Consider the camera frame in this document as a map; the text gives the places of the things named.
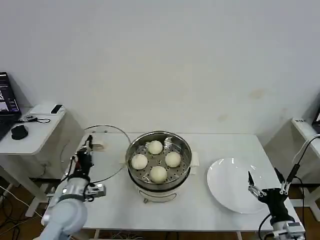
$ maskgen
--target wooden floor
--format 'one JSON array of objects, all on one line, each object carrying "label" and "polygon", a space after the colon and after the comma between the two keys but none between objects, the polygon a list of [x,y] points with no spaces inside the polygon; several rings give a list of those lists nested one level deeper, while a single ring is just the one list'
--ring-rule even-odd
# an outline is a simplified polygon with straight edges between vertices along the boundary
[{"label": "wooden floor", "polygon": [[[7,183],[3,180],[0,180],[0,184],[2,187],[7,187]],[[32,195],[24,189],[22,186],[16,188],[13,187],[11,189],[12,193],[14,193],[18,198],[25,201],[27,204],[30,204],[33,197]],[[301,194],[298,188],[291,188],[289,193],[290,198],[296,199],[300,198]],[[12,239],[19,239],[19,240],[32,240],[40,235],[41,231],[43,230],[43,226],[40,223],[40,217],[29,218],[26,219],[25,212],[27,207],[22,204],[21,202],[17,201],[15,198],[7,195],[7,198],[14,204],[14,208],[12,210],[11,218],[13,221],[5,224],[0,228],[0,240],[12,240]],[[4,208],[0,210],[0,225],[6,220],[6,215],[10,214],[11,205],[8,199],[4,199]],[[38,212],[43,214],[45,211],[46,204],[41,205],[38,208]],[[302,219],[302,208],[296,208],[297,214],[299,215],[300,219]],[[319,240],[320,239],[320,222],[317,222],[310,211],[309,208],[304,209],[304,217],[305,217],[305,228],[306,228],[306,238],[308,240]],[[20,220],[18,223],[20,224],[18,227],[20,229],[20,234],[18,238],[15,238],[18,234],[18,230],[14,230],[12,228],[17,222],[15,220]],[[90,237],[94,236],[94,231],[87,230],[87,233]],[[252,240],[257,239],[255,238],[254,232],[243,232],[242,238],[244,240]],[[144,231],[144,232],[137,232],[137,231],[101,231],[100,236],[101,239],[103,238],[114,238],[117,239],[148,239],[148,240],[236,240],[237,235],[234,232],[164,232],[164,231]]]}]

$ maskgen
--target table leg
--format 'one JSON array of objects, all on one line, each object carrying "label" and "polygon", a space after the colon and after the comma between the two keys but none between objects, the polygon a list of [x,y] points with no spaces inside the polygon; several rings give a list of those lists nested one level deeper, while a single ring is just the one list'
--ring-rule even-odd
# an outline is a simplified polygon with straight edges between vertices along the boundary
[{"label": "table leg", "polygon": [[[4,196],[7,196],[7,195],[9,194],[8,191],[10,191],[13,186],[14,186],[14,185],[11,183],[11,184],[6,188],[7,191],[5,191],[5,192],[3,193],[3,195],[4,195]],[[1,196],[1,197],[0,197],[0,203],[2,203],[3,200],[4,200],[4,197]]]},{"label": "table leg", "polygon": [[[49,184],[42,184],[40,189],[45,192],[48,188]],[[37,210],[39,204],[42,203],[48,203],[48,198],[46,198],[45,200],[40,200],[38,198],[34,198],[30,204],[30,207],[28,208],[28,210],[25,212],[25,216],[26,217],[32,217],[35,214],[35,211]]]},{"label": "table leg", "polygon": [[0,166],[0,176],[3,177],[8,183],[13,184],[16,188],[19,187],[20,183],[15,180],[10,174],[6,172],[1,166]]},{"label": "table leg", "polygon": [[[315,219],[320,222],[320,209],[316,204],[316,200],[320,199],[320,187],[315,189],[313,192],[309,193],[309,190],[304,187],[304,207],[309,207],[315,217]],[[292,205],[294,207],[302,207],[303,201],[302,199],[290,199]]]},{"label": "table leg", "polygon": [[22,165],[19,165],[19,156],[2,156],[0,164],[4,170],[11,175],[18,183],[24,186],[30,193],[41,201],[45,201],[46,194],[29,179],[28,173]]},{"label": "table leg", "polygon": [[241,236],[241,232],[240,231],[236,232],[236,237],[238,238],[238,240],[242,240],[242,236]]},{"label": "table leg", "polygon": [[72,234],[72,236],[74,236],[75,238],[77,238],[78,240],[89,240],[88,235],[85,233],[85,231],[80,230],[74,234]]}]

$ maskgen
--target white table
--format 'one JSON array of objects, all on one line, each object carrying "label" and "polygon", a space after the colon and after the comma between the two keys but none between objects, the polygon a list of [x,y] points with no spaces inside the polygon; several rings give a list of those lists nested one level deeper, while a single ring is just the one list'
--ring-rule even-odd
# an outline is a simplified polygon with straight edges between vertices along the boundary
[{"label": "white table", "polygon": [[33,183],[26,172],[22,160],[32,162],[32,156],[39,153],[58,123],[61,121],[65,111],[59,115],[36,115],[39,119],[50,119],[49,123],[38,122],[24,122],[17,125],[25,125],[28,130],[28,136],[21,140],[14,140],[11,138],[11,131],[0,140],[0,165],[5,171],[11,175],[17,182],[23,185],[29,192],[31,192],[40,201],[45,201],[46,195],[43,189],[40,189]]},{"label": "white table", "polygon": [[[305,121],[302,118],[294,117],[292,119],[293,126],[299,131],[301,136],[305,140],[312,140],[314,138],[314,135],[318,134],[311,124],[309,124],[307,121]],[[320,139],[315,139],[310,143],[310,148],[314,151],[316,156],[320,158]],[[308,165],[305,169],[308,170],[308,172],[304,172],[302,177],[314,170],[314,166]],[[316,200],[320,199],[320,187],[317,187],[312,193],[309,193],[309,190],[304,187],[304,205],[305,207],[310,207],[314,217],[318,222],[320,222],[320,209],[318,205],[316,204]],[[302,207],[303,201],[302,199],[293,199],[291,200],[292,204],[295,207]]]},{"label": "white table", "polygon": [[[95,133],[112,146],[121,146],[116,161],[124,157],[126,148],[124,138],[119,133]],[[129,134],[134,140],[139,133]],[[258,138],[250,134],[190,134],[179,133],[199,156],[200,166],[196,175],[190,175],[182,185],[179,196],[169,202],[145,204],[143,198],[123,169],[114,177],[106,180],[106,196],[96,198],[94,202],[87,202],[88,218],[84,229],[108,230],[152,230],[152,231],[257,231],[260,222],[269,213],[266,207],[256,214],[240,214],[222,206],[210,193],[206,182],[207,169],[211,163],[223,157],[237,157],[262,169],[262,176],[267,187],[279,187],[280,183],[274,169],[264,152]],[[90,171],[91,181],[107,177],[110,172],[111,158],[101,154],[93,154],[95,166]],[[61,184],[57,192],[63,189]],[[289,214],[297,221],[299,218],[289,199],[285,201]],[[270,231],[269,221],[262,227],[263,231]]]}]

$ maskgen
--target stainless steel pot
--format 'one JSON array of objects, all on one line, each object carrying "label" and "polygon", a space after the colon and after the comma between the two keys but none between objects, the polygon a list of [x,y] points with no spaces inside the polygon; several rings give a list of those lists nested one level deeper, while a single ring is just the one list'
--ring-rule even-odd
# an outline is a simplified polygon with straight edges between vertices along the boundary
[{"label": "stainless steel pot", "polygon": [[[148,144],[157,140],[162,143],[163,150],[157,155],[148,152]],[[181,164],[178,167],[168,167],[165,157],[170,152],[181,155]],[[143,154],[148,159],[147,166],[142,170],[136,170],[131,165],[131,159],[136,154]],[[179,187],[190,173],[192,152],[188,143],[180,136],[166,132],[153,131],[139,136],[128,147],[125,155],[128,164],[128,172],[132,181],[140,188],[151,192],[167,192]],[[164,183],[156,184],[150,179],[150,171],[155,166],[162,166],[167,171],[167,179]]]}]

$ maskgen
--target steamed bun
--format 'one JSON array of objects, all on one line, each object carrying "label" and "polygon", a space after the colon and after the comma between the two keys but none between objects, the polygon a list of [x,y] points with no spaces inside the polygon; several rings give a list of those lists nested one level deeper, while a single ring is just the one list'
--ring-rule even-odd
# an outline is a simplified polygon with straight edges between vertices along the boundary
[{"label": "steamed bun", "polygon": [[180,165],[181,163],[181,156],[179,153],[172,151],[169,152],[165,156],[165,163],[170,167],[170,168],[176,168]]},{"label": "steamed bun", "polygon": [[159,141],[152,141],[148,144],[147,148],[149,153],[156,155],[162,152],[163,146]]},{"label": "steamed bun", "polygon": [[148,159],[145,155],[137,154],[131,159],[131,165],[134,169],[141,170],[144,169],[148,164]]},{"label": "steamed bun", "polygon": [[150,171],[151,181],[161,184],[167,179],[167,171],[163,166],[155,166]]}]

